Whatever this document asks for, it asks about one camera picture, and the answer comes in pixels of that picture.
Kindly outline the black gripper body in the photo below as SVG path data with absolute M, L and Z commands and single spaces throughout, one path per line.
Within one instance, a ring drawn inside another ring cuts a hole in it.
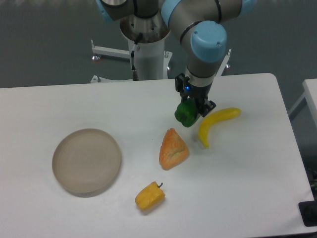
M 208 99 L 212 83 L 208 78 L 189 77 L 181 73 L 175 77 L 175 89 L 182 96 L 195 99 Z

